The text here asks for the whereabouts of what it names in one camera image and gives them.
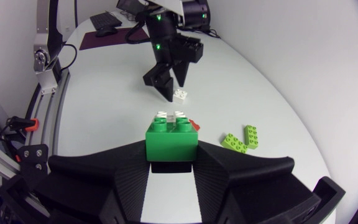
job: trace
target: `robotic arm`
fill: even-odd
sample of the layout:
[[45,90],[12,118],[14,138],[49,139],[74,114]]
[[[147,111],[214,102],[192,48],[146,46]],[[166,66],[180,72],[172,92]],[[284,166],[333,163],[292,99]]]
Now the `robotic arm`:
[[55,92],[60,79],[57,55],[63,46],[57,30],[58,0],[38,0],[37,35],[34,41],[34,71],[41,85],[42,94]]
[[[209,30],[210,20],[206,0],[150,0],[148,9],[136,16],[138,24],[126,36],[130,44],[147,41],[152,43],[157,63],[143,76],[144,83],[154,86],[172,102],[173,78],[170,76],[170,69],[173,69],[179,86],[183,87],[190,62],[197,63],[203,56],[204,49],[199,39],[178,34],[177,28]],[[150,39],[131,40],[130,36],[145,24]]]

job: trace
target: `black bracket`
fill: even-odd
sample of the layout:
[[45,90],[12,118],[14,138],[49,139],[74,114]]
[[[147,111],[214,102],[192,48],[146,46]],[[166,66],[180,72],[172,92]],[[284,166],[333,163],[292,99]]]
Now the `black bracket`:
[[34,125],[34,120],[18,118],[17,116],[13,116],[6,120],[6,126],[8,126],[11,131],[33,127]]
[[45,144],[22,146],[17,150],[21,159],[21,176],[30,190],[48,175],[48,146]]

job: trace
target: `keyboard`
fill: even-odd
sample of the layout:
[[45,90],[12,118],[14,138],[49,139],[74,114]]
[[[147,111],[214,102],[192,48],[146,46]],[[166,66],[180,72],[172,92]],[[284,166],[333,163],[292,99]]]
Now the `keyboard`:
[[100,28],[104,26],[121,26],[122,22],[115,18],[110,12],[105,12],[102,14],[98,14],[90,17],[92,24],[96,30],[100,30]]

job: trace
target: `lego stud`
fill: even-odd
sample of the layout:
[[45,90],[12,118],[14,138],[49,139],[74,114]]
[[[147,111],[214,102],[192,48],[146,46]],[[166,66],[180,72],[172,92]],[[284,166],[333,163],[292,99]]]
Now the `lego stud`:
[[152,123],[152,128],[156,132],[164,132],[167,131],[167,122],[162,121],[154,121]]
[[158,118],[166,118],[167,117],[167,112],[165,111],[158,111],[157,115],[155,115]]
[[154,121],[167,122],[166,118],[154,118]]
[[185,118],[186,117],[186,115],[182,111],[175,111],[175,112],[173,112],[173,114],[175,115],[176,118]]
[[188,132],[188,131],[191,131],[191,128],[193,126],[191,125],[190,122],[188,121],[181,121],[179,123],[177,123],[177,128],[179,131],[181,132]]
[[188,121],[187,118],[179,117],[177,118],[177,123],[182,121]]

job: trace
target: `red clamp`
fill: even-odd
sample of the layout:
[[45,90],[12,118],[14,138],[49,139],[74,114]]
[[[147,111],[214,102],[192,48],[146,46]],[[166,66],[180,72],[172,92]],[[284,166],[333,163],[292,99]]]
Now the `red clamp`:
[[194,129],[196,129],[196,131],[200,130],[200,126],[198,124],[196,124],[192,119],[189,119],[189,122],[191,123],[191,125],[193,125]]
[[37,118],[32,118],[32,121],[35,121],[35,125],[25,128],[25,131],[30,132],[30,131],[36,131],[38,129],[38,126],[40,125],[39,121]]

